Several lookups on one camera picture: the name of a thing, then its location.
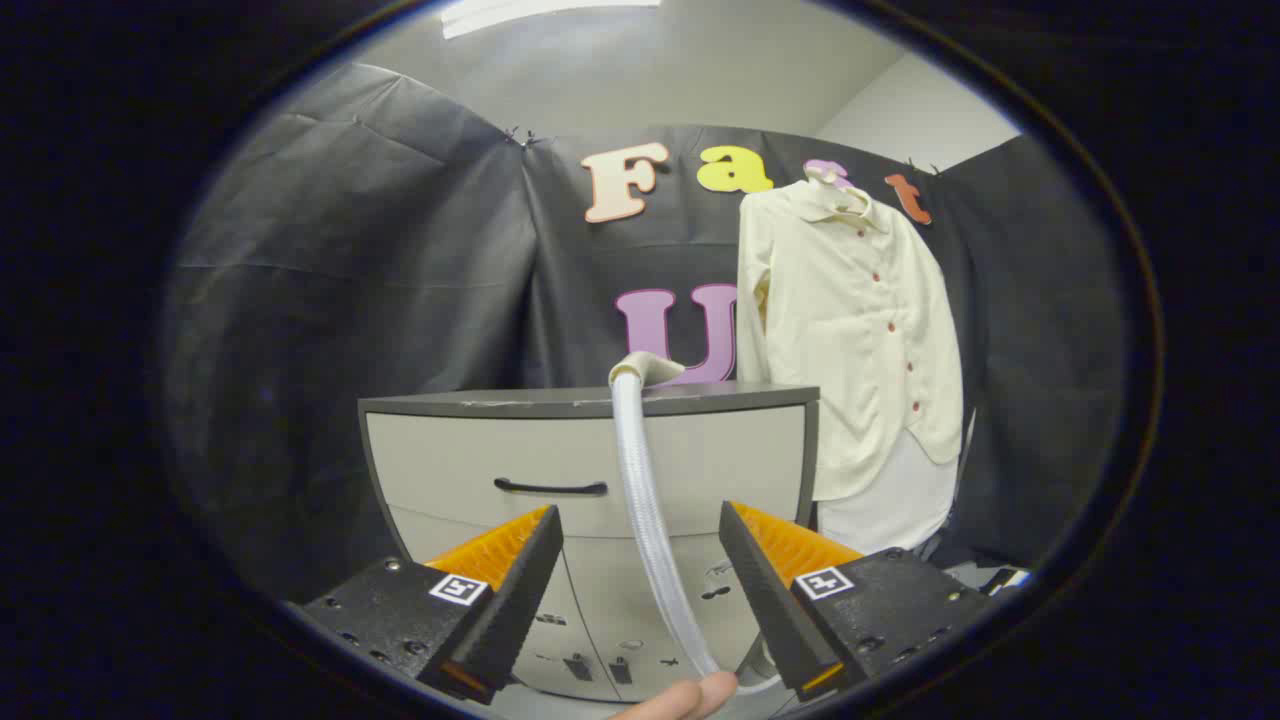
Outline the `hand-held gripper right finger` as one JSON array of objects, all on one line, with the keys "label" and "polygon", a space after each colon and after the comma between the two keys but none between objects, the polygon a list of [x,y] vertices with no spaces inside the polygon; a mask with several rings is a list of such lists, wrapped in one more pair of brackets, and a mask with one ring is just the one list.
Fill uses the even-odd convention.
[{"label": "hand-held gripper right finger", "polygon": [[735,501],[721,505],[719,542],[782,684],[800,701],[925,657],[995,601],[908,550],[859,553]]}]

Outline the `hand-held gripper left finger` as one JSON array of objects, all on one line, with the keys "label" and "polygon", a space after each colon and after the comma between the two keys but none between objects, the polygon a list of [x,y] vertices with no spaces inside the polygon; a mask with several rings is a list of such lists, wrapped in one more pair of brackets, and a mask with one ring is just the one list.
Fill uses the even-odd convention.
[{"label": "hand-held gripper left finger", "polygon": [[384,673],[490,705],[515,678],[562,546],[559,510],[543,505],[426,562],[378,559],[287,609]]}]

